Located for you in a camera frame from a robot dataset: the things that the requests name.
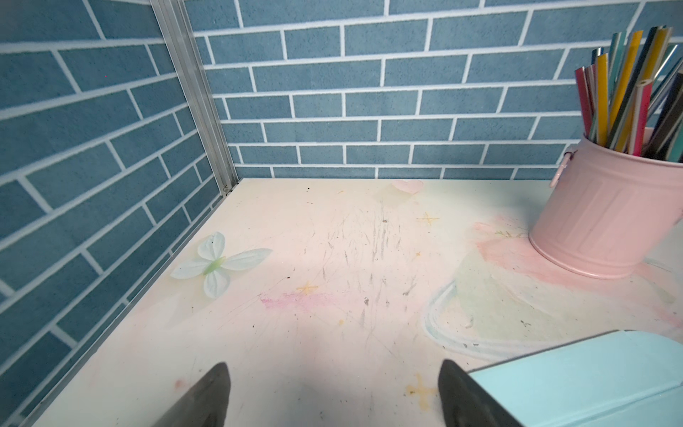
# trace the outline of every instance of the bundle of colored pencils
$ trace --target bundle of colored pencils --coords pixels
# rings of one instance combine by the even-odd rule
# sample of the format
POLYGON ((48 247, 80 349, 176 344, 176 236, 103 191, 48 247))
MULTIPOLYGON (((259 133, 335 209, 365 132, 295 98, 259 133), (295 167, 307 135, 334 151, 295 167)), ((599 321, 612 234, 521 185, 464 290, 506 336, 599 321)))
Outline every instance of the bundle of colored pencils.
POLYGON ((650 159, 683 163, 683 58, 667 73, 677 44, 669 46, 673 28, 652 27, 643 50, 636 31, 626 44, 615 33, 608 53, 593 51, 591 66, 576 70, 585 135, 599 146, 650 159), (649 140, 645 123, 658 110, 649 140))

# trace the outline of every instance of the flower petal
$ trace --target flower petal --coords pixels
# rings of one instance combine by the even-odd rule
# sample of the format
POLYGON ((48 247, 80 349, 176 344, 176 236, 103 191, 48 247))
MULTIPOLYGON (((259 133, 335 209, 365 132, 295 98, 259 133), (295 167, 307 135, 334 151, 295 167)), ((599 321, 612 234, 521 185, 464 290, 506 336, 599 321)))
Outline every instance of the flower petal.
POLYGON ((250 251, 240 252, 233 255, 223 261, 221 267, 227 270, 247 270, 248 268, 254 268, 261 264, 261 261, 265 260, 270 253, 273 252, 272 249, 252 249, 250 251))
POLYGON ((204 259, 215 261, 223 255, 225 249, 225 236, 219 232, 210 235, 197 248, 197 253, 204 259))
POLYGON ((209 264, 211 264, 211 261, 202 260, 201 258, 185 261, 173 270, 171 277, 174 279, 189 279, 190 277, 198 276, 209 264))
POLYGON ((230 285, 230 276, 220 269, 213 270, 204 279, 204 293, 211 299, 221 296, 230 285))

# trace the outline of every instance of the blue brick wall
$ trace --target blue brick wall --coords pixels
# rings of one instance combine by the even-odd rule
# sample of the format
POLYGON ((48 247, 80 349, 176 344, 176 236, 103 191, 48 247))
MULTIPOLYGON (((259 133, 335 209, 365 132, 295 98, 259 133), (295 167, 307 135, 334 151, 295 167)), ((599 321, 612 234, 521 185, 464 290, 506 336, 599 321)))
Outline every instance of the blue brick wall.
POLYGON ((683 42, 682 0, 185 4, 241 178, 547 180, 592 49, 683 42))
POLYGON ((220 197, 150 6, 11 3, 0 14, 0 426, 39 405, 220 197))

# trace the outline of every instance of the tabletop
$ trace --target tabletop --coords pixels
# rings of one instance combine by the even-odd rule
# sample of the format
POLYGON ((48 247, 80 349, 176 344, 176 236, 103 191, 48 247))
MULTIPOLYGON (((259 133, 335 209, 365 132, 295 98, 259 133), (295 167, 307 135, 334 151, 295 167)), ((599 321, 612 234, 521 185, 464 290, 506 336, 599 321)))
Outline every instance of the tabletop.
POLYGON ((243 180, 35 425, 150 426, 225 361, 226 426, 442 426, 444 359, 614 329, 683 342, 682 224, 630 277, 591 279, 529 244, 550 192, 243 180))

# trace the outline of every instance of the pink bucket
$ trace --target pink bucket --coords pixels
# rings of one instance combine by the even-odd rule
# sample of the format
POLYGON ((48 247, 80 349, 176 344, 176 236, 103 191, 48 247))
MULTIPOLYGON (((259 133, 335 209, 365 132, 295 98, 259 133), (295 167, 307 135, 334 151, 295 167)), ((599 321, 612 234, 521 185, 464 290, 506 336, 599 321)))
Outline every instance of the pink bucket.
POLYGON ((529 240, 584 276, 628 276, 683 218, 683 163, 622 154, 584 137, 565 154, 550 186, 556 183, 529 240))

